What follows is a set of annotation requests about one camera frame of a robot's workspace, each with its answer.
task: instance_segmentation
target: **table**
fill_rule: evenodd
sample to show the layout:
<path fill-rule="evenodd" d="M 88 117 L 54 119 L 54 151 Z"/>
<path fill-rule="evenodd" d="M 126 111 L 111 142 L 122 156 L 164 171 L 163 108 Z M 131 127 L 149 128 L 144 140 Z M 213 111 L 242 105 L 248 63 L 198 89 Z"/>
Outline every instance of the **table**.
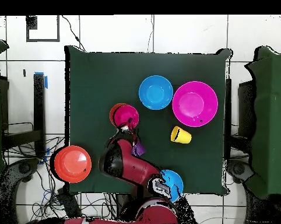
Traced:
<path fill-rule="evenodd" d="M 66 107 L 70 103 L 70 123 L 66 123 L 66 127 L 70 125 L 70 144 L 84 148 L 92 159 L 90 174 L 82 182 L 71 184 L 71 191 L 131 191 L 130 184 L 106 177 L 98 168 L 104 144 L 116 131 L 109 120 L 110 109 L 116 103 L 127 103 L 139 112 L 139 135 L 146 148 L 143 159 L 177 172 L 184 182 L 185 193 L 227 194 L 222 186 L 222 156 L 225 67 L 226 59 L 231 56 L 229 49 L 221 49 L 217 54 L 86 53 L 68 46 L 65 54 L 66 88 L 70 86 L 69 101 L 66 101 Z M 189 81 L 207 83 L 219 102 L 214 119 L 203 127 L 191 128 L 175 118 L 171 104 L 156 111 L 143 106 L 138 89 L 150 75 L 167 78 L 174 92 Z M 170 141 L 171 130 L 176 125 L 191 133 L 191 143 Z"/>

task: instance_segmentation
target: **yellow cup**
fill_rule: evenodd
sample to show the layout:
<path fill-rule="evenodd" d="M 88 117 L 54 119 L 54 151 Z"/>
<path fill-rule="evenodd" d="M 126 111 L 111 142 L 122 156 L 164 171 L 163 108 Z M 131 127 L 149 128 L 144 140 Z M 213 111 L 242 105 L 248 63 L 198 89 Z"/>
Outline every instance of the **yellow cup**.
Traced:
<path fill-rule="evenodd" d="M 171 132 L 171 141 L 179 142 L 181 144 L 188 144 L 191 141 L 191 134 L 178 126 L 175 126 Z"/>

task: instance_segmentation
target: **blue bowl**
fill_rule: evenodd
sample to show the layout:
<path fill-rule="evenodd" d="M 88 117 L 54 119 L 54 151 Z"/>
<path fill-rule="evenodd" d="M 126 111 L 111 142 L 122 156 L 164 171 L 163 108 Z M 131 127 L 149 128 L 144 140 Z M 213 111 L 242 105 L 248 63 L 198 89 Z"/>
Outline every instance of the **blue bowl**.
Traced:
<path fill-rule="evenodd" d="M 170 104 L 173 98 L 173 87 L 163 76 L 149 76 L 140 84 L 138 94 L 145 107 L 160 110 Z"/>
<path fill-rule="evenodd" d="M 179 194 L 183 193 L 183 181 L 179 174 L 172 170 L 162 170 L 161 171 L 162 178 L 166 181 L 166 185 L 171 188 L 171 202 L 176 201 L 179 198 Z"/>

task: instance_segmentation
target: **orange bowl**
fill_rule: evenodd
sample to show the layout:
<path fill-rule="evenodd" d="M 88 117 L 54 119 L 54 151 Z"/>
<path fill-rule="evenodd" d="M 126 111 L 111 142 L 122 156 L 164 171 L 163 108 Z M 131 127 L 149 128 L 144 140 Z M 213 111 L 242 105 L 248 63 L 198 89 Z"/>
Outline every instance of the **orange bowl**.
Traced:
<path fill-rule="evenodd" d="M 89 154 L 83 148 L 75 145 L 63 148 L 54 159 L 57 175 L 70 183 L 84 180 L 89 175 L 91 167 Z"/>

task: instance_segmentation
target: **pink bowl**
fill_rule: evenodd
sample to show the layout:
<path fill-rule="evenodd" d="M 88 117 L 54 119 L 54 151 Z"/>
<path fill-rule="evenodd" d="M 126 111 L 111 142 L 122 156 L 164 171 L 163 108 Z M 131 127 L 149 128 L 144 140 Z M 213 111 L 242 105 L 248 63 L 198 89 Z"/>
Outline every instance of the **pink bowl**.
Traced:
<path fill-rule="evenodd" d="M 200 127 L 214 118 L 218 107 L 214 90 L 203 82 L 187 82 L 173 97 L 175 117 L 190 127 Z"/>
<path fill-rule="evenodd" d="M 129 128 L 135 128 L 139 121 L 138 111 L 130 105 L 124 105 L 116 109 L 113 117 L 114 123 L 117 127 L 128 123 L 129 119 L 131 119 L 128 126 Z"/>

